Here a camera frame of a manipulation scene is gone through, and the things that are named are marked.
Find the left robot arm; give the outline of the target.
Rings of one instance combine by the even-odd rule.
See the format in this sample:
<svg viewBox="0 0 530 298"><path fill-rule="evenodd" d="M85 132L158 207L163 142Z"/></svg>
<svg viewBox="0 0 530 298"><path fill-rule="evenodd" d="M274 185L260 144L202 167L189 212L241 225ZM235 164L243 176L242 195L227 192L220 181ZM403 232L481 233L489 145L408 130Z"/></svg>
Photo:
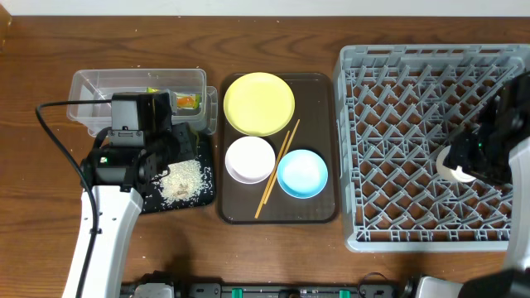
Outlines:
<svg viewBox="0 0 530 298"><path fill-rule="evenodd" d="M130 237L152 182L169 166L195 159L197 137L173 124L170 91L117 93L111 124L102 129L80 164L79 236L63 295L117 297Z"/></svg>

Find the white bowl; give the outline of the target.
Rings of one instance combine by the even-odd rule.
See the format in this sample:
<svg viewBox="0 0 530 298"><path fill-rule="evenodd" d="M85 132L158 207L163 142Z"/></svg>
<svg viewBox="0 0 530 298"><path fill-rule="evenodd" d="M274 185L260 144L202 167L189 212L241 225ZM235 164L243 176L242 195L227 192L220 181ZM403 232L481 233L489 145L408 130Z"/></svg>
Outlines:
<svg viewBox="0 0 530 298"><path fill-rule="evenodd" d="M271 175L275 160L275 151L266 140L261 137L241 137L229 146L224 164L234 180L252 185Z"/></svg>

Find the pile of rice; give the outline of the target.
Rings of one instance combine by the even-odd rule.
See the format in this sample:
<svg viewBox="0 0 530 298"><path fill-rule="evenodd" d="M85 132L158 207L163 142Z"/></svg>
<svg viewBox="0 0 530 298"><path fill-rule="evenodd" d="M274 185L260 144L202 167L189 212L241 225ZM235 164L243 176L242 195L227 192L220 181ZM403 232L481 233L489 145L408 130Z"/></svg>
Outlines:
<svg viewBox="0 0 530 298"><path fill-rule="evenodd" d="M205 204L214 195L212 171L202 166L198 160L182 161L170 164L161 174L152 180L155 194L161 198L162 208L180 208L196 204Z"/></svg>

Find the white paper cup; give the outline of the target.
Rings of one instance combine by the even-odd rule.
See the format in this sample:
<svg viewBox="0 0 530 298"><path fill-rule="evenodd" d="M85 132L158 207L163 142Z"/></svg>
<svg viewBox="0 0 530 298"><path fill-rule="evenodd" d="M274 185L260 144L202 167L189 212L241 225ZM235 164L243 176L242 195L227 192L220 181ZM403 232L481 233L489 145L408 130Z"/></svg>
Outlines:
<svg viewBox="0 0 530 298"><path fill-rule="evenodd" d="M451 147L444 147L436 158L436 170L440 177L449 182L459 182L459 183L470 183L476 180L472 175L468 175L462 171L460 166L457 166L456 170L444 166L443 161L448 157Z"/></svg>

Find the yellow plate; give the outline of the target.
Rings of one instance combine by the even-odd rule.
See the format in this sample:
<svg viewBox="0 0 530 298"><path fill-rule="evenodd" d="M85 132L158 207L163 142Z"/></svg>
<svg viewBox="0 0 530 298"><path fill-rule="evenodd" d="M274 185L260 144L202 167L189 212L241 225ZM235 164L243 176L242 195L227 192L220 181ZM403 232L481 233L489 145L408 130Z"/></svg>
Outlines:
<svg viewBox="0 0 530 298"><path fill-rule="evenodd" d="M281 131L296 108L294 93L279 76L264 72L237 78L224 95L224 116L238 132L266 137Z"/></svg>

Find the light blue bowl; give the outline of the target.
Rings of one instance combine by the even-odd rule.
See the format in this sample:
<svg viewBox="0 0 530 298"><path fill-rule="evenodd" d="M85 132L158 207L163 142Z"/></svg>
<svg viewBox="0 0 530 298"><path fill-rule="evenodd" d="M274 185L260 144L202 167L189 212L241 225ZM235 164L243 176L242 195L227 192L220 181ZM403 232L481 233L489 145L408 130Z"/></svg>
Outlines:
<svg viewBox="0 0 530 298"><path fill-rule="evenodd" d="M306 149L287 153L277 168L277 182L281 189L296 199L317 196L325 188L328 177L324 159Z"/></svg>

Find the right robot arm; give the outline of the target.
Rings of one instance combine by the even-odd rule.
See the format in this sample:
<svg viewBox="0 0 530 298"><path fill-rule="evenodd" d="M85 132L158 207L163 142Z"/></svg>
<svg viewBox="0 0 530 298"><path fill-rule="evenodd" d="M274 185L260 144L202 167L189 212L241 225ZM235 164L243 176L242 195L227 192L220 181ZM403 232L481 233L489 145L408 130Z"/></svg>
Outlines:
<svg viewBox="0 0 530 298"><path fill-rule="evenodd" d="M408 297L529 296L529 73L504 84L478 117L476 132L465 130L444 148L437 169L446 180L469 175L494 185L511 184L513 203L503 270L463 284L431 276L408 286Z"/></svg>

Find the green snack wrapper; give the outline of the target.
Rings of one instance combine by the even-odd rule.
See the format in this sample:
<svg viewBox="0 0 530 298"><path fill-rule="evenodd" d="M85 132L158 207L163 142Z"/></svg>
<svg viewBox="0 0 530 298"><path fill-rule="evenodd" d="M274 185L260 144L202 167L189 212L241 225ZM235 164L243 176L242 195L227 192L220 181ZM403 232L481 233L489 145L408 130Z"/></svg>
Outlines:
<svg viewBox="0 0 530 298"><path fill-rule="evenodd" d="M173 110L179 109L197 109L200 106L201 97L195 93L180 93L170 89L155 89L147 87L150 94L168 93L170 96L170 105Z"/></svg>

